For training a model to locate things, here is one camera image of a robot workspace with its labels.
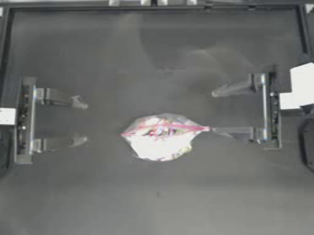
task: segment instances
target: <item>plastic bag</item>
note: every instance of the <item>plastic bag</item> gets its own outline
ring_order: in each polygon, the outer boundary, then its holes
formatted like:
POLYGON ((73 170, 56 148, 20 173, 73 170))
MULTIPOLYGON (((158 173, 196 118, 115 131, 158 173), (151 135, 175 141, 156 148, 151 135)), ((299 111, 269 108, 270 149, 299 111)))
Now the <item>plastic bag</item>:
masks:
POLYGON ((166 162, 191 151, 191 141, 203 131, 210 128, 184 116, 160 114, 136 119, 122 136, 139 158, 166 162))

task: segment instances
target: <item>metal clamp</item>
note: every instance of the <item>metal clamp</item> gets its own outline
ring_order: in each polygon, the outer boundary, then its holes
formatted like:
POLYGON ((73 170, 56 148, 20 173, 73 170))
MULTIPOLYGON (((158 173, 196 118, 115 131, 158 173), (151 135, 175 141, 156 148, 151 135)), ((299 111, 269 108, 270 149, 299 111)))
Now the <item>metal clamp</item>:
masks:
POLYGON ((238 140, 263 144, 266 150, 279 149, 282 147, 279 95, 275 89, 275 79, 275 73, 251 73, 246 81, 224 84, 212 92, 212 97, 254 95, 262 92, 262 128, 215 128, 214 132, 238 140))
POLYGON ((35 153, 56 151, 87 141, 84 136, 55 139, 36 139, 36 103, 44 106, 71 106, 85 109, 87 104, 79 96, 68 96, 51 88, 36 88, 36 78, 23 79, 20 103, 17 108, 16 154, 15 162, 31 164, 35 153))

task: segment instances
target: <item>crumpled plastic bag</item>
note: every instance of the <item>crumpled plastic bag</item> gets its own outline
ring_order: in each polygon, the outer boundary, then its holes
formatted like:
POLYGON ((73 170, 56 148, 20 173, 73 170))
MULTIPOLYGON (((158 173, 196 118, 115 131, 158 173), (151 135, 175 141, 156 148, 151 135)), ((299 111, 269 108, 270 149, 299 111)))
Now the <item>crumpled plastic bag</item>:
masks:
POLYGON ((210 128, 184 116, 160 114, 136 119, 122 136, 139 158, 166 162, 191 151, 191 141, 204 131, 210 128))

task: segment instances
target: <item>black frame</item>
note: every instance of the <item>black frame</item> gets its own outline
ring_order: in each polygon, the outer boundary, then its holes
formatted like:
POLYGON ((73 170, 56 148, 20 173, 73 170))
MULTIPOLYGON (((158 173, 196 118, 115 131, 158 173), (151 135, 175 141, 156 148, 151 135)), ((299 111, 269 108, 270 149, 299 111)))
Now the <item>black frame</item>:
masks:
MULTIPOLYGON (((104 10, 104 11, 146 11, 146 10, 167 10, 167 11, 212 11, 212 12, 234 12, 234 11, 282 11, 294 10, 295 20, 299 28, 299 38, 302 42, 302 50, 306 55, 305 62, 314 61, 314 50, 311 46, 311 38, 309 34, 309 25, 306 20, 306 5, 305 4, 219 4, 211 2, 199 1, 196 6, 187 6, 184 2, 178 2, 180 0, 174 0, 167 6, 158 6, 158 0, 151 0, 150 6, 140 6, 140 2, 122 2, 120 6, 109 6, 109 2, 49 2, 49 3, 8 3, 0 5, 3 7, 3 16, 0 17, 0 105, 1 107, 15 107, 15 101, 17 97, 13 94, 7 94, 4 90, 7 66, 8 66, 8 50, 9 50, 9 36, 12 28, 13 13, 16 11, 91 11, 91 10, 104 10)), ((9 134, 12 139, 15 136, 15 127, 11 129, 5 128, 5 132, 9 134)), ((8 152, 8 163, 7 166, 1 168, 5 171, 12 163, 12 152, 8 152)))

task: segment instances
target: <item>dark gray surface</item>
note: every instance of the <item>dark gray surface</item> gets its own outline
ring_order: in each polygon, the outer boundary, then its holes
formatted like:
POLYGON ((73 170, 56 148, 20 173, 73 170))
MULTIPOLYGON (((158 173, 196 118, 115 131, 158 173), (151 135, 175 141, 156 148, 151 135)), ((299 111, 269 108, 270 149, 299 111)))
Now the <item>dark gray surface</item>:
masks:
POLYGON ((9 81, 36 76, 89 104, 41 108, 37 135, 79 131, 89 141, 1 180, 0 234, 313 233, 314 175, 299 163, 297 118, 283 119, 282 151, 202 134, 176 161, 144 162, 119 136, 160 112, 210 126, 258 123, 256 96, 208 94, 269 63, 282 71, 298 64, 293 12, 19 13, 13 24, 9 81))

